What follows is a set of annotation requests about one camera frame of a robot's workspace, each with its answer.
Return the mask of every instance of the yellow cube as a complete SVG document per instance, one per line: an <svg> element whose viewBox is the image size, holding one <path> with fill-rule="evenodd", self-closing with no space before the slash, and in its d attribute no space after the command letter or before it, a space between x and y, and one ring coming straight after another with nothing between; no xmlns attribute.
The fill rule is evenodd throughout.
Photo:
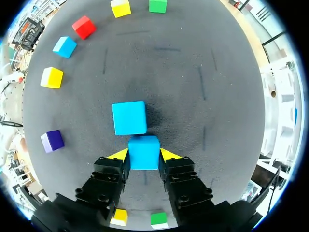
<svg viewBox="0 0 309 232"><path fill-rule="evenodd" d="M128 0L114 0L111 1L112 12L115 18L131 14L130 3Z"/></svg>
<svg viewBox="0 0 309 232"><path fill-rule="evenodd" d="M114 217L111 219L111 224L118 226L126 226L127 211L125 209L116 209Z"/></svg>
<svg viewBox="0 0 309 232"><path fill-rule="evenodd" d="M41 86L47 88L60 88L62 81L63 71L54 67L44 69Z"/></svg>

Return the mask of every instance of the white cube face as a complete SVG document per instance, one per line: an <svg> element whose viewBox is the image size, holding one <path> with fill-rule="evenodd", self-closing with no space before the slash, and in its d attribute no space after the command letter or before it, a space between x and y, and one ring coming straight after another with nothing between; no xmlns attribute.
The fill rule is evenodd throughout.
<svg viewBox="0 0 309 232"><path fill-rule="evenodd" d="M153 229L158 230L158 229L166 229L169 227L167 223L162 223L162 224L157 224L157 225L151 225Z"/></svg>
<svg viewBox="0 0 309 232"><path fill-rule="evenodd" d="M116 220L114 218L111 219L111 224L118 226L126 226L124 221Z"/></svg>
<svg viewBox="0 0 309 232"><path fill-rule="evenodd" d="M52 67L44 69L43 74L42 74L42 79L41 79L41 86L48 85L51 72L52 72Z"/></svg>
<svg viewBox="0 0 309 232"><path fill-rule="evenodd" d="M114 1L111 1L111 6L114 7L114 6L119 6L123 3L126 3L128 2L127 0L114 0Z"/></svg>

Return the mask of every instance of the gray table surface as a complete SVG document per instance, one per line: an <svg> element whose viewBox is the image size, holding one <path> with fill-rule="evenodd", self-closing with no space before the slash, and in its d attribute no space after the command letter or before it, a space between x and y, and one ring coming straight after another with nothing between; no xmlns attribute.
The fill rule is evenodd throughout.
<svg viewBox="0 0 309 232"><path fill-rule="evenodd" d="M196 163L215 203L238 200L259 157L264 132L262 81L245 34L218 0L169 0L166 14L130 0L115 19L109 0L68 0L46 27L32 56L23 102L30 157L50 199L75 199L93 162L127 147L114 135L112 103L143 100L148 132L161 146ZM86 40L72 24L88 16ZM78 46L70 59L52 52L60 36ZM44 68L64 71L61 89L40 86ZM65 147L46 154L40 136L61 130ZM165 210L176 226L158 171L131 171L120 207L125 229L150 230Z"/></svg>

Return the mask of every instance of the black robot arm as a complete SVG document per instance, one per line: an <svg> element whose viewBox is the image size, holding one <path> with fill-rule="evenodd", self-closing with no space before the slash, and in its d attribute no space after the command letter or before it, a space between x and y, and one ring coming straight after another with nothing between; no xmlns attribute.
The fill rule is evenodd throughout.
<svg viewBox="0 0 309 232"><path fill-rule="evenodd" d="M245 201L214 205L212 190L194 167L188 157L164 160L160 154L160 176L179 228L204 224L213 231L250 231L261 218L255 208ZM115 231L108 226L129 171L128 153L124 160L100 157L90 178L75 190L76 201L57 194L53 202L46 201L35 211L31 222L44 232Z"/></svg>

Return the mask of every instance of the cube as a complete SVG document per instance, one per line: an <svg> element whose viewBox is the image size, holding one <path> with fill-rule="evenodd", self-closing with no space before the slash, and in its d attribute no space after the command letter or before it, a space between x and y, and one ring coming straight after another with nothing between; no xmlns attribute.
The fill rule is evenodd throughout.
<svg viewBox="0 0 309 232"><path fill-rule="evenodd" d="M135 136L129 141L132 170L157 170L159 154L160 142L156 136Z"/></svg>
<svg viewBox="0 0 309 232"><path fill-rule="evenodd" d="M95 30L95 25L87 16L83 16L72 25L74 31L84 40L91 35Z"/></svg>
<svg viewBox="0 0 309 232"><path fill-rule="evenodd" d="M127 211L125 209L116 209L114 216L111 219L111 224L118 226L126 226Z"/></svg>
<svg viewBox="0 0 309 232"><path fill-rule="evenodd" d="M62 81L63 71L54 67L44 69L41 86L47 88L60 88Z"/></svg>
<svg viewBox="0 0 309 232"><path fill-rule="evenodd" d="M165 212L151 214L150 224L153 229L165 229L168 228L168 217Z"/></svg>
<svg viewBox="0 0 309 232"><path fill-rule="evenodd" d="M128 0L114 0L111 1L112 12L115 18L131 14L130 3Z"/></svg>
<svg viewBox="0 0 309 232"><path fill-rule="evenodd" d="M168 0L149 0L149 12L165 13Z"/></svg>
<svg viewBox="0 0 309 232"><path fill-rule="evenodd" d="M50 153L64 147L59 130L48 131L41 136L41 140L46 153Z"/></svg>
<svg viewBox="0 0 309 232"><path fill-rule="evenodd" d="M112 105L115 135L145 134L147 132L145 103L132 101Z"/></svg>
<svg viewBox="0 0 309 232"><path fill-rule="evenodd" d="M70 58L77 43L69 36L62 36L56 43L53 52L64 58Z"/></svg>

